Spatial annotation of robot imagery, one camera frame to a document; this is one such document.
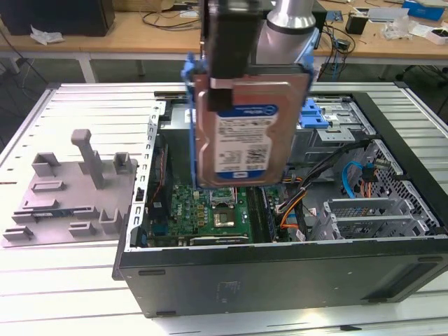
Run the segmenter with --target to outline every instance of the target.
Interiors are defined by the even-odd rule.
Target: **table leg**
[[[137,65],[137,73],[140,77],[143,77],[146,75],[145,72],[145,66],[143,64],[143,61],[141,59],[138,59],[135,61],[135,64]]]
[[[383,69],[381,69],[381,72],[379,73],[378,78],[381,80],[384,80],[386,78],[386,74],[389,72],[389,69],[391,68],[390,65],[384,65]]]
[[[98,83],[97,75],[90,63],[90,57],[82,56],[78,58],[79,65],[83,71],[84,79],[86,83]]]
[[[16,58],[8,58],[6,59],[5,62],[3,62],[5,64],[5,67],[11,71],[11,73],[17,75],[18,73],[20,73],[20,69],[17,66],[17,62],[16,62]]]

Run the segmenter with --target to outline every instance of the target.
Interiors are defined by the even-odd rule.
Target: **wooden desk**
[[[400,5],[387,3],[383,0],[371,0],[383,7],[398,8]],[[351,4],[321,1],[321,4],[330,10],[348,13],[353,7],[372,7],[364,0],[355,0]],[[422,24],[434,27],[440,26],[439,22],[417,20]],[[187,22],[191,18],[160,18],[159,25],[174,25]],[[344,29],[344,22],[334,22],[334,27]],[[384,24],[368,22],[362,35],[353,35],[356,41],[356,49],[346,62],[360,64],[419,64],[419,65],[443,65],[448,64],[448,46],[435,45],[424,38],[414,36],[410,41],[387,41],[380,33]],[[341,33],[336,36],[344,38]],[[116,13],[115,24],[105,37],[64,36],[63,43],[54,45],[41,45],[29,36],[8,35],[10,42],[29,58],[66,58],[75,59],[80,63],[85,81],[95,83],[95,72],[90,65],[90,60],[138,60],[139,71],[143,72],[140,60],[184,60],[186,53],[200,51],[200,31],[165,31],[144,24],[139,13]],[[315,65],[323,64],[331,51],[330,38],[321,37],[319,48],[315,51]],[[0,38],[0,57],[17,57],[11,48]]]
[[[342,11],[342,14],[347,14],[349,11],[352,11],[352,7],[374,7],[365,3],[364,0],[355,0],[350,4],[330,1],[319,2],[328,11]],[[401,7],[401,5],[383,0],[372,0],[371,2],[381,7]],[[445,11],[442,19],[447,18],[448,14]],[[422,20],[416,17],[411,17],[411,19],[423,25],[440,27],[440,22]],[[332,26],[345,31],[346,23],[347,15],[344,15],[344,22],[334,22]],[[384,23],[367,22],[362,35],[351,35],[356,42],[356,48],[347,57],[346,62],[361,64],[448,65],[447,45],[435,45],[419,36],[413,36],[412,40],[400,39],[387,41],[381,34],[383,27]],[[335,35],[336,37],[349,40],[346,36],[344,37],[343,33],[336,31]],[[324,60],[330,54],[330,51],[330,37],[323,34],[319,47],[315,52],[318,62]]]
[[[154,20],[155,17],[148,18],[149,22]],[[191,20],[194,19],[161,17],[157,24],[175,25]],[[200,51],[199,29],[190,31],[156,29],[144,24],[139,13],[115,13],[114,25],[105,37],[64,36],[65,42],[51,45],[41,45],[29,36],[7,34],[7,37],[24,57],[78,60],[86,83],[97,82],[90,65],[90,60],[93,59],[138,60],[139,72],[143,72],[141,60],[184,60],[187,52],[198,54]],[[17,57],[1,37],[0,57]]]

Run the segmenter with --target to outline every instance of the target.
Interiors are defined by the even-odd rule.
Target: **blue box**
[[[405,0],[402,8],[408,8],[407,13],[416,18],[438,21],[442,17],[444,8],[441,7],[425,7],[415,1]]]

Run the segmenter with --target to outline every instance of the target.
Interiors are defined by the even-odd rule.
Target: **hard drive label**
[[[272,140],[267,128],[277,120],[277,105],[237,105],[218,112],[215,172],[223,179],[260,176],[267,169]]]

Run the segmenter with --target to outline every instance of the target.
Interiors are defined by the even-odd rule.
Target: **chip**
[[[235,226],[235,210],[231,208],[214,209],[213,225],[215,228],[233,228]]]

